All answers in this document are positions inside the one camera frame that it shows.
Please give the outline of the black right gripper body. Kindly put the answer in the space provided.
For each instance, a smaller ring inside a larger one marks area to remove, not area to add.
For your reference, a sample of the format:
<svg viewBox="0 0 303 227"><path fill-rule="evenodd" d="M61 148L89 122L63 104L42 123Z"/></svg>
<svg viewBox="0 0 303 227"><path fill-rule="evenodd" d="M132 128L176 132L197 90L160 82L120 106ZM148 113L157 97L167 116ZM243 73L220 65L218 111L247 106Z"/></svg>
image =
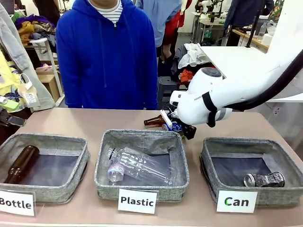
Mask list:
<svg viewBox="0 0 303 227"><path fill-rule="evenodd" d="M184 123L181 123L180 125L182 127L180 135L185 137L187 140L193 139L196 133L196 127Z"/></svg>

